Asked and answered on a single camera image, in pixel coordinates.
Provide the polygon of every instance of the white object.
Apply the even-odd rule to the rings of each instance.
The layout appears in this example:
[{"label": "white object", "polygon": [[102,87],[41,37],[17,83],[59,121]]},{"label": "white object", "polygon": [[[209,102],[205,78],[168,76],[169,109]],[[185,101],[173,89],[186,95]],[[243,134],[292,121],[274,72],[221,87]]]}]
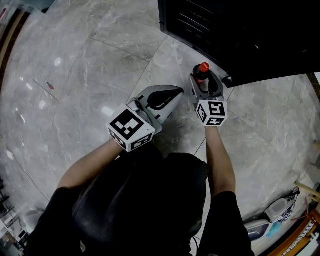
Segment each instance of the white object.
[{"label": "white object", "polygon": [[196,113],[204,126],[222,126],[228,117],[227,102],[200,100]]},{"label": "white object", "polygon": [[[150,106],[148,99],[153,94],[161,94],[161,92],[176,92],[176,95],[173,97],[167,96],[163,97],[163,102],[161,106],[157,106],[157,108],[153,108]],[[162,124],[174,111],[179,102],[182,100],[184,96],[184,90],[177,86],[172,85],[156,85],[150,86],[143,90],[136,98],[139,100],[141,105],[154,116],[157,117],[157,121]]]},{"label": "white object", "polygon": [[254,220],[244,224],[251,241],[256,241],[260,238],[266,237],[272,226],[273,224],[266,219]]},{"label": "white object", "polygon": [[287,198],[280,198],[271,204],[268,209],[265,210],[265,214],[269,217],[272,223],[278,221],[278,218],[284,214],[284,212],[295,204],[295,200],[288,200]]},{"label": "white object", "polygon": [[127,152],[150,142],[155,129],[128,106],[121,104],[110,118],[110,136]]}]

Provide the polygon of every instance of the tile grout line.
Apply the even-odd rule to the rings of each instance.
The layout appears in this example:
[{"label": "tile grout line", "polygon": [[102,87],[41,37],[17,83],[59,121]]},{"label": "tile grout line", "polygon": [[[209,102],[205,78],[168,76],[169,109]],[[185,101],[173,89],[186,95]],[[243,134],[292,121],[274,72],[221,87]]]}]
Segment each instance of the tile grout line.
[{"label": "tile grout line", "polygon": [[141,24],[141,23],[136,23],[136,22],[129,21],[129,20],[127,20],[126,22],[130,22],[130,23],[132,23],[132,24],[136,24],[136,25],[141,25],[141,26],[143,26],[143,27],[146,27],[146,28],[149,28],[149,29],[152,29],[152,30],[155,30],[155,31],[161,32],[161,30],[156,29],[156,28],[154,28],[154,27],[152,27],[152,26],[143,25],[143,24]]},{"label": "tile grout line", "polygon": [[[172,43],[170,37],[169,37],[169,36],[167,36],[167,37],[168,37],[168,40],[170,41],[170,44],[171,44],[171,47],[172,47],[172,46],[173,46],[173,43]],[[182,81],[183,88],[184,88],[184,89],[187,89],[187,87],[186,87],[186,85],[185,85],[184,77],[183,77],[183,75],[182,75],[181,65],[179,64],[179,60],[178,60],[178,51],[177,51],[177,48],[175,48],[175,47],[173,46],[172,49],[173,49],[173,52],[174,52],[174,55],[175,55],[175,56],[174,56],[175,61],[176,61],[177,66],[178,66],[178,68],[179,68],[179,72],[180,72],[180,76],[181,76],[181,81]]]},{"label": "tile grout line", "polygon": [[199,149],[201,148],[202,144],[205,142],[206,138],[204,138],[204,140],[202,141],[200,147],[196,150],[196,152],[193,154],[194,156],[198,153]]},{"label": "tile grout line", "polygon": [[[292,87],[294,87],[294,85],[295,85],[295,84],[294,84],[295,79],[296,79],[296,76],[294,76]],[[312,117],[313,117],[313,115],[314,115],[315,108],[316,108],[316,106],[313,106],[313,109],[312,109],[312,112],[311,112],[311,116],[310,116],[310,120],[309,120],[309,124],[308,124],[308,126],[307,126],[307,132],[308,132],[308,134],[310,134],[311,119],[312,119]],[[296,160],[297,160],[300,152],[301,152],[300,149],[298,149],[298,153],[297,153],[296,157],[294,158],[294,161],[293,161],[291,170],[296,171],[296,170],[295,170],[295,163],[296,163]]]},{"label": "tile grout line", "polygon": [[231,96],[231,94],[234,92],[234,87],[232,88],[232,92],[230,93],[230,95],[229,95],[229,97],[228,97],[228,99],[226,100],[226,101],[228,101],[229,99],[230,99],[230,96]]},{"label": "tile grout line", "polygon": [[110,12],[110,10],[116,5],[116,3],[117,3],[117,0],[114,1],[114,3],[111,5],[110,9],[107,10],[107,11],[105,12],[105,14],[102,16],[102,18],[96,23],[95,27],[94,27],[94,28],[92,29],[92,31],[89,33],[88,39],[89,39],[89,38],[90,38],[90,39],[93,39],[93,38],[90,37],[90,35],[92,34],[92,32],[94,32],[94,31],[96,30],[96,28],[99,26],[100,22],[103,20],[103,18],[106,16],[106,14],[107,14],[108,12]]},{"label": "tile grout line", "polygon": [[[62,96],[62,92],[63,92],[64,89],[65,89],[65,86],[66,86],[68,77],[69,77],[70,73],[72,72],[72,69],[74,68],[74,65],[75,65],[75,63],[76,63],[76,61],[77,61],[77,59],[78,59],[78,57],[79,57],[82,49],[84,48],[86,42],[88,41],[88,39],[89,39],[89,37],[85,40],[84,44],[82,45],[80,51],[78,52],[78,54],[77,54],[77,56],[76,56],[76,58],[75,58],[75,60],[74,60],[74,62],[73,62],[73,64],[72,64],[72,66],[71,66],[71,68],[70,68],[70,71],[69,71],[68,75],[66,76],[66,79],[65,79],[65,81],[64,81],[63,87],[62,87],[61,92],[60,92],[60,97]],[[49,144],[48,144],[48,155],[47,155],[47,159],[48,159],[48,156],[49,156],[49,149],[50,149],[50,145],[51,145],[52,129],[53,129],[53,127],[54,127],[54,123],[55,123],[55,119],[56,119],[56,114],[57,114],[57,110],[58,110],[59,103],[60,103],[60,101],[59,101],[58,99],[56,99],[56,100],[58,101],[58,104],[57,104],[57,106],[56,106],[56,108],[55,108],[55,112],[54,112],[53,120],[52,120],[52,125],[51,125],[51,129],[50,129],[50,141],[49,141]]]},{"label": "tile grout line", "polygon": [[153,57],[152,57],[150,61],[147,61],[146,59],[143,59],[143,58],[141,58],[141,57],[139,57],[139,56],[137,56],[137,55],[134,55],[133,53],[130,53],[130,52],[124,50],[124,49],[120,49],[120,48],[118,48],[118,47],[115,47],[115,46],[113,46],[113,45],[111,45],[111,44],[108,44],[108,43],[106,43],[106,42],[99,41],[99,40],[97,40],[97,39],[95,39],[95,38],[92,38],[92,37],[89,37],[88,39],[91,39],[91,40],[94,40],[94,41],[96,41],[96,42],[105,44],[105,45],[107,45],[107,46],[116,48],[116,49],[118,49],[118,50],[120,50],[120,51],[123,51],[123,52],[125,52],[125,53],[127,53],[127,54],[130,54],[130,55],[132,55],[132,56],[135,56],[135,57],[139,58],[140,60],[143,60],[143,61],[148,62],[148,63],[150,63],[151,60],[152,60],[152,58],[153,58]]},{"label": "tile grout line", "polygon": [[125,91],[124,89],[121,89],[121,88],[115,87],[114,85],[106,84],[106,86],[109,86],[109,87],[111,87],[111,88],[113,88],[113,89],[120,90],[120,91],[122,91],[122,92],[124,92],[124,93],[126,93],[126,94],[129,94],[129,92]]},{"label": "tile grout line", "polygon": [[127,99],[127,101],[126,101],[126,102],[128,102],[128,100],[130,100],[130,98],[131,98],[131,96],[132,96],[132,93],[133,93],[133,92],[134,92],[134,90],[136,89],[136,87],[137,87],[137,85],[138,85],[138,83],[139,83],[140,79],[142,78],[142,76],[143,76],[143,75],[144,75],[144,73],[146,72],[147,68],[149,67],[150,63],[151,63],[151,62],[152,62],[152,60],[154,59],[155,55],[157,54],[158,50],[160,49],[160,47],[162,46],[162,44],[164,43],[164,41],[166,40],[166,38],[167,38],[167,36],[163,39],[163,41],[161,42],[160,46],[159,46],[159,47],[158,47],[158,49],[155,51],[155,53],[154,53],[154,55],[152,56],[152,58],[151,58],[151,60],[150,60],[149,64],[145,67],[144,71],[142,72],[142,74],[141,74],[141,76],[140,76],[140,78],[139,78],[138,82],[136,82],[136,84],[135,84],[134,88],[132,89],[132,92],[130,93],[130,96],[129,96],[129,98]]},{"label": "tile grout line", "polygon": [[33,80],[38,86],[40,86],[42,89],[44,89],[48,94],[50,94],[54,99],[56,99],[56,100],[59,102],[59,100],[58,100],[55,96],[53,96],[47,89],[43,88],[40,83],[38,83],[38,82],[37,82],[36,80],[34,80],[34,79],[32,79],[32,80]]},{"label": "tile grout line", "polygon": [[49,202],[48,198],[41,192],[41,190],[38,188],[38,186],[36,185],[36,183],[35,183],[35,182],[32,180],[32,178],[29,176],[29,174],[21,168],[21,166],[20,166],[20,164],[19,164],[16,156],[14,156],[14,159],[15,159],[17,165],[19,166],[20,170],[21,170],[25,175],[28,176],[28,178],[29,178],[29,179],[31,180],[31,182],[34,184],[34,186],[36,187],[36,189],[37,189],[37,190],[41,193],[41,195],[43,195],[43,197]]}]

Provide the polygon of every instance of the black cabinet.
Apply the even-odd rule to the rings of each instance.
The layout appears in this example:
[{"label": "black cabinet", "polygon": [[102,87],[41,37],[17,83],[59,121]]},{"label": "black cabinet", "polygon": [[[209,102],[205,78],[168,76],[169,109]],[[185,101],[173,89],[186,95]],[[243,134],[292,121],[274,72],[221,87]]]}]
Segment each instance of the black cabinet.
[{"label": "black cabinet", "polygon": [[158,0],[161,30],[225,70],[227,87],[320,72],[320,3]]}]

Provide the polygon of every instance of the gray marble tile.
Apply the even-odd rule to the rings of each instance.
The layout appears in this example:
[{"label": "gray marble tile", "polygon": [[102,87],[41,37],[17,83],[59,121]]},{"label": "gray marble tile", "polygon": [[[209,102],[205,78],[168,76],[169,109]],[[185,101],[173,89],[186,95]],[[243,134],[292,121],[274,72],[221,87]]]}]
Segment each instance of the gray marble tile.
[{"label": "gray marble tile", "polygon": [[121,0],[90,37],[149,61],[166,37],[159,22],[157,0]]},{"label": "gray marble tile", "polygon": [[[250,126],[231,112],[228,113],[228,119],[219,128],[219,132],[236,176],[238,206],[242,217],[247,218],[261,205],[261,198],[257,196],[260,189],[257,187],[254,190],[252,187],[259,178],[254,173],[256,165],[266,154],[268,144]],[[205,161],[206,154],[206,141],[204,141],[195,156]]]},{"label": "gray marble tile", "polygon": [[23,171],[50,198],[56,185],[48,168],[48,146],[58,101],[27,76],[11,79],[1,96],[3,138]]},{"label": "gray marble tile", "polygon": [[316,110],[320,112],[320,101],[308,76],[306,74],[296,75],[294,77],[294,84],[301,94],[305,108],[312,109],[315,106]]},{"label": "gray marble tile", "polygon": [[52,127],[48,157],[57,180],[109,139],[109,117],[127,102],[147,64],[102,42],[86,42],[66,81]]},{"label": "gray marble tile", "polygon": [[320,155],[318,148],[315,146],[315,141],[320,141],[320,117],[317,107],[313,107],[310,117],[310,124],[304,136],[304,142],[299,148],[298,155],[294,161],[293,169],[303,173],[308,171],[310,165],[317,162]]},{"label": "gray marble tile", "polygon": [[283,117],[293,83],[294,77],[289,76],[235,87],[228,109],[271,142]]},{"label": "gray marble tile", "polygon": [[163,124],[163,130],[154,137],[158,148],[167,155],[172,152],[195,154],[205,139],[205,130],[190,101],[189,74],[195,65],[209,62],[211,69],[219,77],[224,71],[208,61],[198,52],[176,39],[167,37],[152,58],[131,97],[137,96],[145,88],[156,85],[172,85],[184,88],[181,103]]},{"label": "gray marble tile", "polygon": [[48,204],[29,176],[20,169],[12,152],[0,137],[0,176],[4,181],[6,195],[15,207],[15,212],[24,213],[30,209],[45,209]]},{"label": "gray marble tile", "polygon": [[97,21],[110,10],[115,0],[56,0],[46,12],[41,23],[44,27],[86,28],[90,33]]},{"label": "gray marble tile", "polygon": [[308,136],[309,123],[303,94],[294,85],[270,147],[250,177],[250,189],[255,191],[254,197],[261,201],[258,208],[262,211],[293,189],[294,182],[306,171],[306,154],[314,150],[309,148],[312,146]]},{"label": "gray marble tile", "polygon": [[19,35],[12,56],[20,71],[28,71],[57,99],[89,34],[112,6],[110,2],[98,0],[65,4],[70,6],[61,6],[60,9],[58,3],[52,15],[38,15],[34,22],[28,22]]}]

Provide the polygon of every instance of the bottle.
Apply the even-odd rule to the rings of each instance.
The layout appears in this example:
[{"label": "bottle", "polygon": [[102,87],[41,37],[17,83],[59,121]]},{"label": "bottle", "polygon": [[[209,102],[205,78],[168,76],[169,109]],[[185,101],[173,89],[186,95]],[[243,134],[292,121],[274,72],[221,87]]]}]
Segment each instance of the bottle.
[{"label": "bottle", "polygon": [[209,76],[209,72],[208,72],[209,70],[210,70],[210,66],[206,62],[203,62],[201,65],[196,65],[192,71],[195,81],[198,84],[203,83]]}]

